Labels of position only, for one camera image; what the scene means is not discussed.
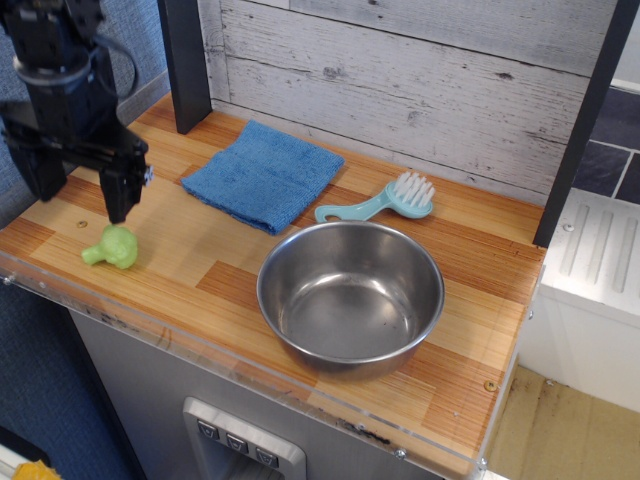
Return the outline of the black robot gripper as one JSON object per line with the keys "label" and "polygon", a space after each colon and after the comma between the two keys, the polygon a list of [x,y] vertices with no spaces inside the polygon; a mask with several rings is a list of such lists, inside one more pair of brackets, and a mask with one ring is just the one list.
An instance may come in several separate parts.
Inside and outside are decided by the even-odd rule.
{"label": "black robot gripper", "polygon": [[118,119],[111,74],[29,84],[27,100],[1,103],[2,135],[30,191],[44,202],[66,184],[66,162],[99,172],[112,224],[121,224],[153,178],[148,146]]}

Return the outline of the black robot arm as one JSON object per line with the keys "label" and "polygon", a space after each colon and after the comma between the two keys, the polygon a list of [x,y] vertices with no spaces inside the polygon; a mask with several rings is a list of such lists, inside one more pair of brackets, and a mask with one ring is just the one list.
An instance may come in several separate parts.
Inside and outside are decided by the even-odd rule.
{"label": "black robot arm", "polygon": [[117,117],[110,53],[128,51],[99,34],[97,1],[4,1],[1,26],[26,101],[1,104],[3,138],[31,192],[51,200],[66,184],[68,164],[98,171],[113,224],[126,220],[153,178],[147,144]]}

